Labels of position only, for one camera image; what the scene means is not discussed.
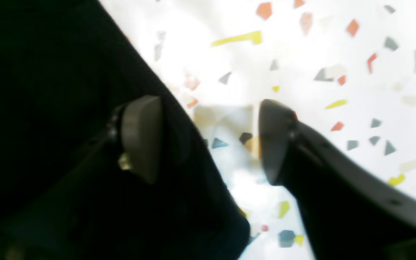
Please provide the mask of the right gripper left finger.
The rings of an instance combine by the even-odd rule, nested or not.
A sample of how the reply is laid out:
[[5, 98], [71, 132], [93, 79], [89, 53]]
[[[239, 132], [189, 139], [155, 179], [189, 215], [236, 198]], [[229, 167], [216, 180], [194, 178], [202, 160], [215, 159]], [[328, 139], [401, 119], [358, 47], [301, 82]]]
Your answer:
[[110, 195], [114, 171], [152, 185], [160, 173], [163, 104], [145, 95], [118, 106], [106, 127], [82, 147], [78, 164], [42, 196], [0, 220], [0, 260], [78, 260], [75, 242], [98, 225], [93, 201]]

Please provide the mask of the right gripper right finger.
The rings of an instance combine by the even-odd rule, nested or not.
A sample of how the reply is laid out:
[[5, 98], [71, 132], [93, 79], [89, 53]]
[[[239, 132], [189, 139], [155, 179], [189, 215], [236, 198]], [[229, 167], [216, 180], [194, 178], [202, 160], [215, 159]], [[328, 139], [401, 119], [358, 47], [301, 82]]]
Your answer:
[[318, 260], [416, 260], [416, 200], [376, 179], [285, 105], [259, 107], [268, 182], [296, 199]]

